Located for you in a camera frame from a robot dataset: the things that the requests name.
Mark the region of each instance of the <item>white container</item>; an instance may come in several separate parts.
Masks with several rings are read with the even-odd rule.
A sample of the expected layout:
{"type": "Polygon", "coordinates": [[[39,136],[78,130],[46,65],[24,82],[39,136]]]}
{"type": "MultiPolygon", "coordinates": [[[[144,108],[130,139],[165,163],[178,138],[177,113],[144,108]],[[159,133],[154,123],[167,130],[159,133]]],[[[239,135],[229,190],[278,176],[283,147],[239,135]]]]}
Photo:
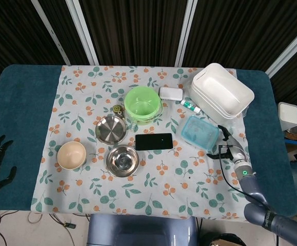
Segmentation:
{"type": "Polygon", "coordinates": [[[189,94],[220,125],[237,117],[254,99],[252,90],[217,63],[194,77],[189,94]]]}
{"type": "Polygon", "coordinates": [[[222,115],[226,116],[226,117],[236,117],[236,115],[230,115],[228,113],[226,113],[219,105],[216,105],[214,102],[212,102],[209,98],[207,98],[207,96],[205,96],[204,94],[202,94],[200,91],[198,91],[197,89],[195,89],[195,87],[193,86],[191,88],[194,92],[196,92],[200,97],[202,97],[208,104],[210,104],[214,109],[216,109],[217,111],[219,111],[222,115]]]}
{"type": "Polygon", "coordinates": [[[281,122],[282,131],[297,126],[297,106],[280,102],[278,104],[278,116],[281,122]]]}

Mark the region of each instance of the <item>green bucket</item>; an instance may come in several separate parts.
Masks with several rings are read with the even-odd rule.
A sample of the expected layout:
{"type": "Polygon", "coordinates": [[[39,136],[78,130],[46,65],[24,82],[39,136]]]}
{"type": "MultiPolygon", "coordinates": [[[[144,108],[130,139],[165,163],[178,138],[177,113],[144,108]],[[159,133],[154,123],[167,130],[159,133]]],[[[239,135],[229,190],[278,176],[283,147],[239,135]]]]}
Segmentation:
{"type": "Polygon", "coordinates": [[[163,109],[159,95],[153,89],[143,86],[128,92],[124,107],[131,120],[139,125],[151,122],[163,109]]]}

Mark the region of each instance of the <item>beige bowl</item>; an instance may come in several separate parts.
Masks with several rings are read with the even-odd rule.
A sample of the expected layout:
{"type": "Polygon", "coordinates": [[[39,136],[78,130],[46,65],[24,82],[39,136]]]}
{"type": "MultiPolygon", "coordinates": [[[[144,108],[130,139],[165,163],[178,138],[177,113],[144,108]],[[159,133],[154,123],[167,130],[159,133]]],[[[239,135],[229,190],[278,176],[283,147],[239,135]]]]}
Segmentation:
{"type": "Polygon", "coordinates": [[[85,147],[76,141],[65,143],[57,153],[58,164],[67,170],[80,167],[86,160],[85,147]]]}

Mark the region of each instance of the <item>stainless steel bowl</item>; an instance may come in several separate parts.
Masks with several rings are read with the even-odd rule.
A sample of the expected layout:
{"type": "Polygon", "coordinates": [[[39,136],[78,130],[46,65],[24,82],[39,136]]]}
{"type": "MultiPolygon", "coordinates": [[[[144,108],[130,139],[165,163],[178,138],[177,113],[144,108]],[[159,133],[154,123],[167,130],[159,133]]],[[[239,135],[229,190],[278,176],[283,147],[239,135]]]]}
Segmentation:
{"type": "Polygon", "coordinates": [[[127,126],[121,118],[109,115],[98,122],[95,132],[100,142],[114,145],[125,137],[127,126]]]}
{"type": "Polygon", "coordinates": [[[130,146],[120,145],[112,149],[106,158],[107,169],[116,177],[128,177],[139,165],[137,151],[130,146]]]}

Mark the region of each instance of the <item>smartphone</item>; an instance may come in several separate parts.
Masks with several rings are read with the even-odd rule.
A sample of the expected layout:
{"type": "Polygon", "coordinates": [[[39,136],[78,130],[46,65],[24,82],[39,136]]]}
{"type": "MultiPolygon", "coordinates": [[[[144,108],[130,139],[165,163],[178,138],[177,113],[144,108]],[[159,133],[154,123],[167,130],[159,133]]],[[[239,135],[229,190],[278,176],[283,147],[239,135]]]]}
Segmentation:
{"type": "Polygon", "coordinates": [[[136,150],[170,150],[173,148],[172,134],[139,134],[135,136],[136,150]]]}

